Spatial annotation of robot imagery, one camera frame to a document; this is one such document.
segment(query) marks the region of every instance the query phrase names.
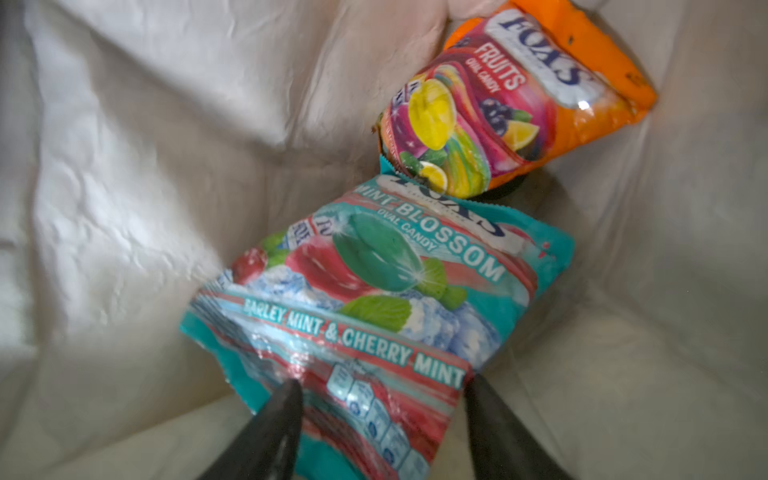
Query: mint leaf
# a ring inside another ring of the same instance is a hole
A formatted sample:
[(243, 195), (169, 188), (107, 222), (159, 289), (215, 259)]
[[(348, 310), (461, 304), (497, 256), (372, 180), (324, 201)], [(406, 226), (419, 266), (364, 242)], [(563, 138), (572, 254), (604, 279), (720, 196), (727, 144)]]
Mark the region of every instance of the mint leaf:
[(339, 313), (397, 333), (411, 316), (411, 303), (396, 296), (368, 295), (347, 303)]
[(531, 123), (532, 119), (533, 119), (533, 115), (529, 114), (525, 110), (517, 110), (517, 109), (512, 110), (512, 120)]
[(283, 242), (287, 232), (288, 230), (283, 230), (282, 232), (276, 232), (269, 235), (264, 240), (261, 240), (261, 247), (268, 253), (275, 250)]
[(422, 171), (422, 165), (419, 163), (416, 157), (407, 151), (400, 152), (400, 161), (414, 175), (418, 175), (419, 172)]
[(267, 252), (268, 260), (266, 261), (266, 268), (272, 268), (273, 266), (283, 265), (286, 262), (286, 258), (288, 257), (289, 253), (290, 253), (290, 250), (283, 250), (283, 249)]
[(460, 286), (448, 285), (440, 297), (440, 303), (450, 311), (459, 308), (467, 300), (467, 291)]
[(448, 277), (445, 275), (445, 266), (436, 258), (424, 260), (424, 280), (414, 288), (422, 295), (440, 300), (448, 286)]
[(420, 161), (429, 162), (430, 164), (442, 167), (446, 160), (448, 160), (448, 152), (445, 150), (427, 150), (419, 157)]

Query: teal candy bag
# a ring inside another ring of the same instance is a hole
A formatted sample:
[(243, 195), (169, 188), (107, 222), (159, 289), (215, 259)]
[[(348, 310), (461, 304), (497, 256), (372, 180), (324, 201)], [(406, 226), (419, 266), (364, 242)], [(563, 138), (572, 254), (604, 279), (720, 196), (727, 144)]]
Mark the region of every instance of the teal candy bag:
[(300, 381), (310, 480), (425, 478), (464, 385), (573, 256), (516, 210), (382, 172), (248, 250), (181, 323), (254, 412)]

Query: candy bag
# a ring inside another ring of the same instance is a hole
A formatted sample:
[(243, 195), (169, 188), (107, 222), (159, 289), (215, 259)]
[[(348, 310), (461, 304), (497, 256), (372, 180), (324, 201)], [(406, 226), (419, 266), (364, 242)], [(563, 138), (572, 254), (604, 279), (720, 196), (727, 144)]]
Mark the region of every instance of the candy bag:
[(395, 95), (379, 145), (398, 171), (469, 198), (638, 122), (655, 101), (570, 2), (514, 0), (462, 25)]
[(473, 369), (573, 254), (518, 211), (389, 173), (248, 250), (182, 322), (253, 411), (300, 381), (310, 479), (425, 478)]

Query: orange candy bag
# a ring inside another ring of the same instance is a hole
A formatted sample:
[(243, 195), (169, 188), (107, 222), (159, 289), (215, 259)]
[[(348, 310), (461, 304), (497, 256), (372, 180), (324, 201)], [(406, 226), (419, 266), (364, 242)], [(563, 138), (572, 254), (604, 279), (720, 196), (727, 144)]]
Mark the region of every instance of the orange candy bag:
[(468, 198), (638, 122), (656, 93), (568, 0), (515, 0), (469, 20), (382, 113), (382, 154)]

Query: lemon slice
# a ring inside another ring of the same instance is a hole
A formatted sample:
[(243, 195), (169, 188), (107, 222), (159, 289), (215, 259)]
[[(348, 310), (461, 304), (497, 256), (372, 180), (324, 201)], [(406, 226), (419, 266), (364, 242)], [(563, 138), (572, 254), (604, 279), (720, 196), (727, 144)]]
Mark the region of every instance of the lemon slice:
[(430, 78), (411, 94), (408, 119), (413, 133), (432, 150), (440, 150), (456, 126), (456, 105), (450, 90)]
[(422, 165), (422, 170), (419, 172), (419, 176), (429, 180), (429, 187), (437, 193), (443, 195), (448, 190), (448, 175), (445, 174), (442, 168), (429, 162), (419, 162)]
[(507, 122), (507, 133), (504, 134), (504, 142), (517, 151), (530, 144), (538, 134), (538, 125), (525, 121), (510, 120)]

